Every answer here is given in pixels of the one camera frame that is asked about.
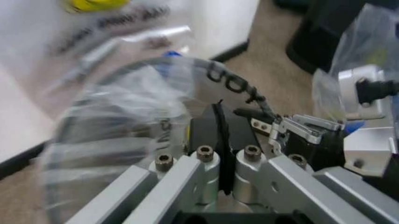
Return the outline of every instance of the screw hole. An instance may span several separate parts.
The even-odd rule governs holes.
[[[297,155],[293,155],[291,157],[292,160],[297,161],[297,162],[303,162],[302,157],[297,156]]]
[[[208,147],[202,147],[200,150],[204,153],[208,153],[210,151]]]
[[[251,152],[256,152],[256,151],[257,151],[257,148],[255,148],[255,147],[249,147],[248,150],[251,151]]]
[[[279,191],[278,185],[277,185],[277,183],[275,181],[271,182],[271,189],[273,189],[273,191],[276,192],[276,193]]]
[[[168,155],[160,155],[159,156],[159,160],[160,161],[166,161],[166,160],[168,160],[169,159],[169,156]]]
[[[364,166],[364,161],[361,159],[357,159],[353,162],[353,166],[361,169]]]

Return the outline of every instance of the silver metal part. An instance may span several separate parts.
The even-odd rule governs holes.
[[[176,158],[173,158],[173,164],[175,164],[176,162],[177,162]],[[161,180],[168,173],[168,171],[164,172],[164,171],[158,170],[157,167],[155,166],[155,160],[150,163],[148,170],[156,173],[158,180]]]
[[[180,210],[193,208],[205,182],[204,164],[183,155],[123,223],[171,223]]]
[[[245,159],[256,162],[261,159],[262,150],[258,146],[249,145],[244,149],[244,157]]]
[[[302,169],[306,169],[307,161],[303,156],[299,154],[290,154],[288,158],[290,158],[290,160],[295,162]]]
[[[214,149],[210,146],[200,146],[197,148],[196,155],[202,162],[210,162],[214,158]]]
[[[345,168],[382,176],[397,149],[393,127],[360,128],[344,139]]]
[[[197,153],[194,152],[190,157],[197,158]],[[205,180],[206,184],[202,197],[199,198],[199,204],[210,204],[217,200],[219,191],[219,169],[220,157],[215,152],[213,153],[212,161],[204,162],[205,165]]]
[[[245,158],[244,150],[237,153],[235,163],[235,178],[233,185],[233,197],[245,204],[267,204],[267,202],[259,195],[255,186],[250,183],[248,178],[259,171],[266,157],[261,154],[258,161],[249,161]]]
[[[251,119],[251,126],[264,134],[271,132],[271,125],[254,118]]]
[[[399,203],[363,182],[361,176],[341,167],[313,176],[375,223],[399,224]]]
[[[173,166],[171,154],[160,154],[155,158],[155,167],[158,171],[167,172]]]
[[[338,124],[336,122],[309,116],[309,115],[295,114],[292,116],[292,119],[293,119],[293,121],[298,122],[302,125],[311,124],[311,125],[323,127],[325,129],[328,129],[331,131],[338,131],[343,128],[343,125]]]
[[[310,143],[320,144],[321,135],[319,132],[314,131],[309,127],[295,122],[289,118],[283,118],[283,121],[279,126],[279,132],[285,133],[287,130],[290,130],[291,132],[299,135]]]
[[[66,223],[121,223],[156,183],[154,173],[133,165]]]
[[[254,177],[252,183],[277,212],[300,211],[314,223],[373,223],[285,156],[263,163]]]
[[[342,100],[348,119],[368,119],[344,139],[345,168],[362,175],[382,176],[392,154],[398,153],[391,97],[359,105],[356,83],[384,81],[383,71],[366,65],[339,73]]]
[[[273,122],[273,124],[271,125],[271,131],[269,135],[269,144],[273,147],[273,153],[275,155],[283,154],[281,142],[278,140],[279,127],[280,127],[279,123]]]
[[[359,104],[356,82],[365,78],[371,82],[384,81],[384,71],[376,65],[366,65],[341,71],[338,74],[342,103],[345,108],[347,119],[378,119],[383,118],[387,113],[383,104],[384,101],[389,101],[388,98],[374,100],[374,102],[368,106]]]

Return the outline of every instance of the clear plastic bag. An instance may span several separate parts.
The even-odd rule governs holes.
[[[370,4],[342,35],[328,74],[317,71],[313,77],[314,113],[326,119],[345,121],[338,73],[367,64],[384,70],[387,79],[399,79],[399,15]]]
[[[0,25],[0,63],[56,118],[86,83],[124,64],[168,50],[187,53],[194,43],[190,5],[132,0],[116,10],[69,14],[54,0],[9,2],[0,15],[7,21]]]
[[[40,210],[65,222],[130,165],[148,168],[160,152],[178,159],[190,119],[221,99],[274,116],[245,80],[199,59],[149,59],[87,86],[38,159]]]

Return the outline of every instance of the metal clamp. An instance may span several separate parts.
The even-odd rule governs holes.
[[[295,122],[289,118],[283,118],[283,121],[279,125],[279,132],[286,133],[289,130],[300,137],[306,139],[306,141],[313,144],[320,144],[321,134],[317,131],[312,130],[311,128],[302,125],[298,122]]]
[[[309,115],[300,115],[300,114],[295,114],[292,116],[293,121],[298,122],[300,124],[306,125],[306,124],[311,124],[319,127],[323,127],[325,129],[331,130],[331,131],[338,131],[344,128],[344,125],[330,121],[330,120],[325,120]]]

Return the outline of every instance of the metal bracket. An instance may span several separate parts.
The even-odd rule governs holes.
[[[289,130],[300,137],[306,139],[306,141],[313,144],[320,144],[321,134],[318,131],[312,130],[311,128],[295,122],[289,118],[283,118],[281,124],[279,125],[279,132],[286,133]]]
[[[313,176],[375,223],[399,224],[399,203],[363,182],[361,176],[341,167]]]
[[[194,206],[205,182],[204,164],[183,155],[123,223],[171,223],[180,210]]]
[[[121,223],[156,183],[155,173],[133,165],[66,223]]]
[[[319,127],[323,127],[325,129],[331,130],[331,131],[338,131],[342,130],[344,128],[344,125],[338,124],[336,122],[330,121],[330,120],[325,120],[309,115],[300,115],[300,114],[295,114],[292,116],[293,121],[298,122],[300,124],[306,125],[306,124],[311,124]]]
[[[250,181],[278,212],[300,211],[314,223],[373,223],[283,155],[263,163]]]
[[[264,133],[266,135],[269,135],[271,132],[271,125],[267,124],[263,121],[257,120],[255,118],[251,118],[251,126],[256,129],[257,131],[260,131],[261,133]]]

